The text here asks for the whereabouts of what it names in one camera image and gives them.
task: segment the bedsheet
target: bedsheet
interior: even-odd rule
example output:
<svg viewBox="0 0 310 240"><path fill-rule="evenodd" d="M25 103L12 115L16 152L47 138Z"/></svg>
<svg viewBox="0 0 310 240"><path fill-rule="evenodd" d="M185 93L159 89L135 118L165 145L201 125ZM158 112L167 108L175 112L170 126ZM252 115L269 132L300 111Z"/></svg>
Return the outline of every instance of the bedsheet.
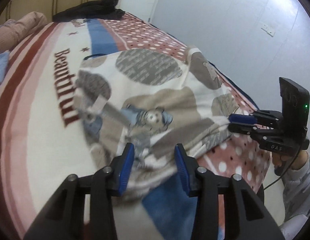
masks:
<svg viewBox="0 0 310 240"><path fill-rule="evenodd" d="M132 48L186 59L183 43L129 13L121 21L50 23L10 53L9 71L0 86L0 217L16 236L23 237L67 175L80 177L97 170L72 105L83 58ZM56 64L63 64L66 70L54 72ZM216 72L241 112L252 112L255 106ZM241 174L257 192L270 153L259 149L250 137L233 134L198 162L218 175ZM222 239L223 201L219 206ZM195 207L196 199L186 197L174 175L144 199L114 208L119 239L189 239Z"/></svg>

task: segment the dark clothing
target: dark clothing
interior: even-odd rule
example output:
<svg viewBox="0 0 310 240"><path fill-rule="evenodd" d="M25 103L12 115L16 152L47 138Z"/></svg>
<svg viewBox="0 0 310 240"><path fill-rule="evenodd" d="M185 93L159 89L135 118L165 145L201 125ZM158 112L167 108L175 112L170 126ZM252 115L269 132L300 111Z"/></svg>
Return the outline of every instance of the dark clothing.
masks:
<svg viewBox="0 0 310 240"><path fill-rule="evenodd" d="M82 3L53 16L54 22L70 22L74 19L120 20L125 12L115 9L119 0L97 0Z"/></svg>

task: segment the blue pillow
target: blue pillow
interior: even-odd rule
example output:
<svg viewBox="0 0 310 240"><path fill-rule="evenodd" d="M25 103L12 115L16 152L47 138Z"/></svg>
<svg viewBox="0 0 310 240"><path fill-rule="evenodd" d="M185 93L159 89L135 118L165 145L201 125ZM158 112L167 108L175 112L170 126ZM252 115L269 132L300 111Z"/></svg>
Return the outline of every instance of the blue pillow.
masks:
<svg viewBox="0 0 310 240"><path fill-rule="evenodd" d="M5 72L9 60L9 51L0 54L0 84L5 78Z"/></svg>

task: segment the wall switch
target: wall switch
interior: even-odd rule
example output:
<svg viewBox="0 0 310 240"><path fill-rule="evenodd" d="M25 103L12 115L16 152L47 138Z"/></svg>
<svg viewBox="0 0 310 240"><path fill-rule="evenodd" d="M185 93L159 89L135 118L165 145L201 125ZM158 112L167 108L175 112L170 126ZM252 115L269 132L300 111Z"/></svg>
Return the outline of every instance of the wall switch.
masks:
<svg viewBox="0 0 310 240"><path fill-rule="evenodd" d="M270 26L268 26L268 25L266 25L266 24L264 24L264 23L262 23L261 29L264 30L264 31L266 31L266 32L267 32L269 35L271 35L272 37L273 37L274 34L275 34L275 30L274 30L272 27L270 27Z"/></svg>

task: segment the pink polka dot sheet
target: pink polka dot sheet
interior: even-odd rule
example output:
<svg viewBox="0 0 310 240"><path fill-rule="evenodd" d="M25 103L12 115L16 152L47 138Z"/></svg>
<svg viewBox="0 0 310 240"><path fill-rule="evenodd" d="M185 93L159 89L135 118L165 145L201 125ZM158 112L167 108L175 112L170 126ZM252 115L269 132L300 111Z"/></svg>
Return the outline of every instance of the pink polka dot sheet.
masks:
<svg viewBox="0 0 310 240"><path fill-rule="evenodd" d="M122 20L99 20L116 41L119 50L133 48L151 49L186 60L186 45L155 28L147 22L126 13ZM225 76L215 69L220 81L235 98L243 114L248 115L256 107L243 96ZM233 134L227 141L213 148L198 159L201 166L215 174L231 177L238 173L257 192L270 163L270 153L259 148L257 142L247 135Z"/></svg>

